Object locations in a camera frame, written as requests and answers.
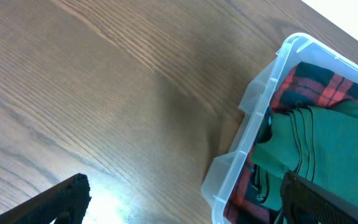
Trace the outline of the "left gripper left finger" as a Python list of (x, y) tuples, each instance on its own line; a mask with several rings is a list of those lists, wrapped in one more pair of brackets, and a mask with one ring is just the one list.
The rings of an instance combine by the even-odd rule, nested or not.
[(81, 224), (90, 201), (88, 177), (78, 173), (0, 214), (0, 224)]

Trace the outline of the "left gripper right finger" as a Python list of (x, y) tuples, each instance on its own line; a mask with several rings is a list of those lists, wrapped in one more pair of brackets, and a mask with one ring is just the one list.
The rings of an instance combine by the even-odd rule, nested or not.
[(320, 186), (287, 172), (280, 187), (287, 223), (358, 224), (358, 207)]

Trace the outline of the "dark green garment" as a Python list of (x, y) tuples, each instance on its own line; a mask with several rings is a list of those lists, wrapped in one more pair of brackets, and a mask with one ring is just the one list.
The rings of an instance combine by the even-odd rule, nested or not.
[(358, 104), (346, 100), (273, 113), (260, 127), (250, 160), (259, 203), (282, 208), (280, 187), (292, 171), (358, 206)]

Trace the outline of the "clear plastic storage bin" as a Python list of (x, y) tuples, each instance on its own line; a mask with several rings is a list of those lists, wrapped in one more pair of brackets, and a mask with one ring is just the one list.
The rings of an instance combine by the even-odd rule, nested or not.
[(214, 224), (225, 224), (224, 208), (253, 146), (270, 100), (291, 68), (300, 62), (327, 68), (358, 83), (358, 65), (305, 33), (287, 37), (276, 58), (247, 86), (239, 104), (244, 119), (227, 154), (215, 157), (201, 193), (211, 207)]

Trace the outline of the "red navy plaid shirt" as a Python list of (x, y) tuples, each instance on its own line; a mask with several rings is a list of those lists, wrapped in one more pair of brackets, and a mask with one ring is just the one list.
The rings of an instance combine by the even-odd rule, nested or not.
[[(358, 104), (358, 83), (328, 69), (301, 62), (290, 70), (273, 94), (263, 120), (273, 113), (306, 106), (329, 109), (346, 100)], [(231, 223), (281, 223), (281, 209), (275, 211), (264, 207), (256, 198), (256, 168), (250, 160), (255, 143), (256, 139), (225, 206), (224, 216)]]

